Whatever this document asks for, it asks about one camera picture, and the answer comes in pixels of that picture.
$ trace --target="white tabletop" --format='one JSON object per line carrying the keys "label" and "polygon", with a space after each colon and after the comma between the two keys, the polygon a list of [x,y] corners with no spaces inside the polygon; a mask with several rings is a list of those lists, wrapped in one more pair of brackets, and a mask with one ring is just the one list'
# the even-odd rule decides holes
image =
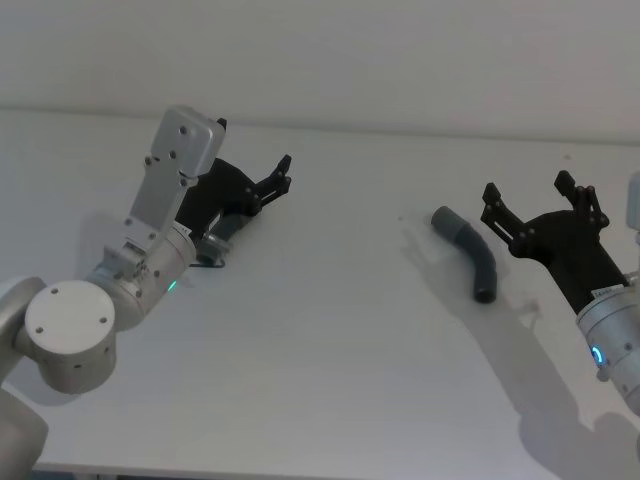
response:
{"label": "white tabletop", "polygon": [[[157,120],[0,113],[3,277],[82,278],[127,214]],[[98,390],[57,394],[23,360],[4,387],[50,425],[45,469],[251,479],[635,479],[640,422],[595,379],[548,273],[479,224],[495,181],[527,220],[565,208],[561,168],[624,226],[640,149],[229,126],[255,179],[293,155],[291,192],[190,270]],[[502,277],[470,298],[466,259],[423,224],[474,219]]]}

